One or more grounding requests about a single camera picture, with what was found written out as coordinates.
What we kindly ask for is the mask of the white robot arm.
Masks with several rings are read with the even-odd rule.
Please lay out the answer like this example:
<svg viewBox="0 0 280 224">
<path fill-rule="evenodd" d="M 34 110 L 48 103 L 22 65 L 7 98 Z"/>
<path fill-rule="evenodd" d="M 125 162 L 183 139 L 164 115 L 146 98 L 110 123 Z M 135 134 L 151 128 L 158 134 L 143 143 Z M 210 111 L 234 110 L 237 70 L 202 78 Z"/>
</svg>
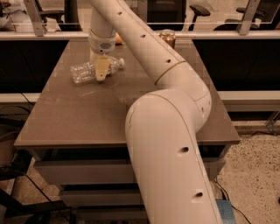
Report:
<svg viewBox="0 0 280 224">
<path fill-rule="evenodd" d="M 205 82 L 124 0 L 90 0 L 95 53 L 121 37 L 156 90 L 125 120 L 130 161 L 150 224 L 222 224 L 196 134 L 212 97 Z"/>
</svg>

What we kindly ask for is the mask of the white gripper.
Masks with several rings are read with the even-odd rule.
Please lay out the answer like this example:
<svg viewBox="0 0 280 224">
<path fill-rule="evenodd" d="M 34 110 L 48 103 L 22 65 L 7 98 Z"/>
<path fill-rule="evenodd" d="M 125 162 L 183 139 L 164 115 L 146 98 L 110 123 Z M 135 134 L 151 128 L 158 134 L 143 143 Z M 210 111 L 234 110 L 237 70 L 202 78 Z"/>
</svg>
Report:
<svg viewBox="0 0 280 224">
<path fill-rule="evenodd" d="M 90 51 L 90 61 L 95 62 L 95 77 L 98 81 L 104 81 L 109 72 L 110 59 L 107 56 L 97 57 L 98 54 L 111 53 L 115 50 L 116 35 L 104 38 L 89 31 L 88 43 L 92 50 Z"/>
</svg>

